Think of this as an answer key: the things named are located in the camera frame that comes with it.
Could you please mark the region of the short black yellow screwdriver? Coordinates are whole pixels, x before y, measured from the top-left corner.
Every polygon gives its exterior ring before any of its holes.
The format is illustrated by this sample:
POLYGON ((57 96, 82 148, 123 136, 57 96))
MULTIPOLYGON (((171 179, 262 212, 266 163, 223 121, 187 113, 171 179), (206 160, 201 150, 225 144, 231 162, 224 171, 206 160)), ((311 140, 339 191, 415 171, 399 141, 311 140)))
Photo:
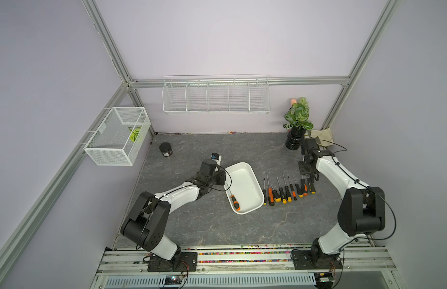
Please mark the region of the short black yellow screwdriver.
POLYGON ((272 188, 272 194, 275 202, 281 202, 281 196, 276 189, 272 188))

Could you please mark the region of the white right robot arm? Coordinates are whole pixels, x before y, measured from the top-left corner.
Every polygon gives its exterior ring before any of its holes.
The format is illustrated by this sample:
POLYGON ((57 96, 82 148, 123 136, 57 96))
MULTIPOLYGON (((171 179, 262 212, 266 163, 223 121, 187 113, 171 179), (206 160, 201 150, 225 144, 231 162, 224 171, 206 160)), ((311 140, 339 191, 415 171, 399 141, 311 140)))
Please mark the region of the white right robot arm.
POLYGON ((301 149, 304 160, 299 162, 300 173, 314 179, 322 174, 341 197, 337 224, 315 239, 311 249, 313 258, 336 256, 354 239, 385 228, 385 193, 382 189, 360 181, 331 151, 321 150, 315 139, 304 139, 301 149))

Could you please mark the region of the white plastic storage box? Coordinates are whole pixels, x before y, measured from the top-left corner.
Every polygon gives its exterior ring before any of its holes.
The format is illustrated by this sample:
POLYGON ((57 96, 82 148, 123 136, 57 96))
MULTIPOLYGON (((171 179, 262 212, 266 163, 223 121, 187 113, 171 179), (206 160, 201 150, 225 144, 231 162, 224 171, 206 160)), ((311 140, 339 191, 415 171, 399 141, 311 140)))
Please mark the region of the white plastic storage box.
POLYGON ((238 215, 251 213, 263 205, 264 197, 257 177, 252 167, 245 162, 234 164, 225 168, 226 183, 223 186, 227 195, 231 209, 238 215), (227 188, 230 186, 231 192, 240 204, 240 211, 235 211, 227 188))

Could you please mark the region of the slim black orange screwdriver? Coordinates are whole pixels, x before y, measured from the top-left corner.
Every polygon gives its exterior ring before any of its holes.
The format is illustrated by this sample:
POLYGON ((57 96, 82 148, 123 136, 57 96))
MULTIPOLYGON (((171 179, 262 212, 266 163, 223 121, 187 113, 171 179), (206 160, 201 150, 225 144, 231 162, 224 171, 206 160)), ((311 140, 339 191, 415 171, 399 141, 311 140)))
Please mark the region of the slim black orange screwdriver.
POLYGON ((288 177, 288 181, 289 181, 289 188, 291 191, 292 198, 294 201, 297 201, 297 195, 296 195, 296 192, 294 191, 294 185, 293 185, 292 181, 290 180, 290 177, 288 177))

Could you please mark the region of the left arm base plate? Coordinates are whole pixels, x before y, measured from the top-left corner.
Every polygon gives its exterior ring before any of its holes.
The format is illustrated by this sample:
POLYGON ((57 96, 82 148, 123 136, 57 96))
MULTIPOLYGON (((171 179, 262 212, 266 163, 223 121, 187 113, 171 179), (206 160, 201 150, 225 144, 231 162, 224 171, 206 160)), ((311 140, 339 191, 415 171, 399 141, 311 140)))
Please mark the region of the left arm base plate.
POLYGON ((198 265, 197 252, 180 252, 172 260, 153 255, 148 262, 148 272, 195 272, 198 265))

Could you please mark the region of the black yellow copper shaft screwdriver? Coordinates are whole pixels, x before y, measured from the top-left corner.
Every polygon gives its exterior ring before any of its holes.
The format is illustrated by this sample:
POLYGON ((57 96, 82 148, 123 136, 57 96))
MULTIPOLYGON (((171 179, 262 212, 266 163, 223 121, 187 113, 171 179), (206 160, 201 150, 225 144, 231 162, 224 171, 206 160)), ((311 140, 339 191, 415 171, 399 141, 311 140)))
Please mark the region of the black yellow copper shaft screwdriver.
POLYGON ((311 194, 315 194, 316 193, 316 188, 314 186, 314 178, 312 176, 309 176, 307 178, 307 185, 308 185, 308 190, 311 194))

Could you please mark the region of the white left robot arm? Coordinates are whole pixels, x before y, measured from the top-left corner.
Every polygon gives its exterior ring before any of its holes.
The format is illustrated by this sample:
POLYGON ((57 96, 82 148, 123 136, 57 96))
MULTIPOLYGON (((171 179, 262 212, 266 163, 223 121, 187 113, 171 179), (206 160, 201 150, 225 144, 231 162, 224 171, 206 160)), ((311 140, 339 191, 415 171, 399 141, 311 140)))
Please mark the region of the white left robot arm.
POLYGON ((121 234, 159 258, 176 262, 181 248, 165 236, 169 215, 210 193, 213 186, 225 184, 226 171, 221 160, 221 155, 212 154, 194 177, 178 187, 156 194, 141 193, 121 225, 121 234))

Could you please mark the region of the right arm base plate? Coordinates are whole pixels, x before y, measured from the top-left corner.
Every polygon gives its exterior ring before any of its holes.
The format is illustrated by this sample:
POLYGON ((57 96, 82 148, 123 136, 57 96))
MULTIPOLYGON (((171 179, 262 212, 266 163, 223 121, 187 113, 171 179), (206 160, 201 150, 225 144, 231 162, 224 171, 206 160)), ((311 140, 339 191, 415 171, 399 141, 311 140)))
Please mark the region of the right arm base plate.
POLYGON ((321 252, 293 249, 290 253, 295 270, 333 270, 342 269, 343 262, 336 255, 325 255, 321 252))

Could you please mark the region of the black yellow stubby screwdriver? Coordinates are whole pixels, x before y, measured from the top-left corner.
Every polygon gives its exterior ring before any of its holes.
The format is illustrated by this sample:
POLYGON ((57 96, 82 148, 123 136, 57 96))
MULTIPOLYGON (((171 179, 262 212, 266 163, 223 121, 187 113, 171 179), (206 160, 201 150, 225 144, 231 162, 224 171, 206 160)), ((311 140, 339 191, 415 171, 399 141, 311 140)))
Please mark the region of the black yellow stubby screwdriver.
POLYGON ((290 191, 290 189, 288 187, 285 175, 283 175, 283 179, 284 179, 284 190, 285 190, 285 195, 286 195, 287 202, 292 202, 291 191, 290 191))

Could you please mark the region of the small black handle screwdriver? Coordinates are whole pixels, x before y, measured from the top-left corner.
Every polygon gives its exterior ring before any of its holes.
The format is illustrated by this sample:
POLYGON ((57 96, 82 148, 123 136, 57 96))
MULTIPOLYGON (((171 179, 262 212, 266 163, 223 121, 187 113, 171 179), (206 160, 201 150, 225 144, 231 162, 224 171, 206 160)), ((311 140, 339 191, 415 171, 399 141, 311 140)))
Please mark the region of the small black handle screwdriver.
POLYGON ((300 197, 300 198, 304 197, 302 189, 301 189, 300 185, 298 184, 298 182, 296 181, 296 178, 293 177, 293 179, 294 179, 294 186, 296 188, 296 192, 297 192, 298 197, 300 197))

